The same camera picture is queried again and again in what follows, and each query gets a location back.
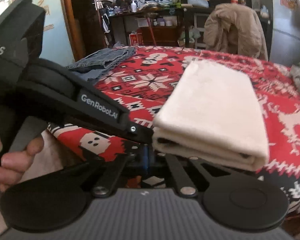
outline human hand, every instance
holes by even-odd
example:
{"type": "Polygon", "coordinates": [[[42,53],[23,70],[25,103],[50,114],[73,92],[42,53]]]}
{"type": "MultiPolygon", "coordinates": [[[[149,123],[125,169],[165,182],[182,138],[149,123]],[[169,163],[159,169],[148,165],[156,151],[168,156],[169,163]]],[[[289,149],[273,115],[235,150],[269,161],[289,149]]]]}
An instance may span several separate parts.
{"type": "Polygon", "coordinates": [[[0,191],[5,191],[10,186],[17,184],[23,174],[30,168],[34,156],[41,152],[44,146],[42,136],[33,139],[22,152],[6,153],[1,158],[0,191]]]}

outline blue folded cloth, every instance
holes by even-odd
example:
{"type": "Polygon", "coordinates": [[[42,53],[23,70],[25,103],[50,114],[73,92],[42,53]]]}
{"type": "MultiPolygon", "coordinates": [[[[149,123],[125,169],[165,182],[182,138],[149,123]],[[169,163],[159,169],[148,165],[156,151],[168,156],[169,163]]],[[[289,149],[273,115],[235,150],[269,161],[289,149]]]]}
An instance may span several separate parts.
{"type": "Polygon", "coordinates": [[[67,66],[66,68],[70,71],[73,71],[74,74],[83,80],[96,83],[103,74],[113,69],[134,54],[134,47],[101,49],[67,66]]]}

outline red box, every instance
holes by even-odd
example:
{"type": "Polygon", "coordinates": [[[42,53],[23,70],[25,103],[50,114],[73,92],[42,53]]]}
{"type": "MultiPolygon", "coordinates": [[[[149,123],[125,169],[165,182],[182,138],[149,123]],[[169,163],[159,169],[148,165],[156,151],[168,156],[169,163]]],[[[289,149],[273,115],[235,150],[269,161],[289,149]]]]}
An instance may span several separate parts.
{"type": "Polygon", "coordinates": [[[130,46],[138,46],[138,35],[135,34],[129,34],[130,38],[130,46]]]}
{"type": "Polygon", "coordinates": [[[142,33],[138,33],[138,46],[143,46],[143,37],[142,33]]]}

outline folded white towel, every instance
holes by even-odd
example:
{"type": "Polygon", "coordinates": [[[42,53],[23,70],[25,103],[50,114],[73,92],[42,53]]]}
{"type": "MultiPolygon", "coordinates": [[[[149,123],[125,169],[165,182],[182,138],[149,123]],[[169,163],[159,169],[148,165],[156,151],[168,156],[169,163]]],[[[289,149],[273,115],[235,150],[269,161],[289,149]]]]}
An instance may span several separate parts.
{"type": "Polygon", "coordinates": [[[262,168],[268,139],[249,77],[216,62],[192,62],[154,118],[153,146],[224,166],[262,168]]]}

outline metal bolt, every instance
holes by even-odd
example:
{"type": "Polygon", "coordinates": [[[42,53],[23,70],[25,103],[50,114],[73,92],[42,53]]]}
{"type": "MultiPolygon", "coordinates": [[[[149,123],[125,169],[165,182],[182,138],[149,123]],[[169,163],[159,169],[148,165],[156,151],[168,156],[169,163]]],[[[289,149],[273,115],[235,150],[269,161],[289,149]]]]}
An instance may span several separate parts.
{"type": "Polygon", "coordinates": [[[109,192],[109,190],[105,187],[98,186],[93,188],[93,194],[94,195],[105,195],[109,192]]]}
{"type": "Polygon", "coordinates": [[[193,195],[196,192],[196,190],[193,187],[182,187],[180,192],[183,195],[193,195]]]}

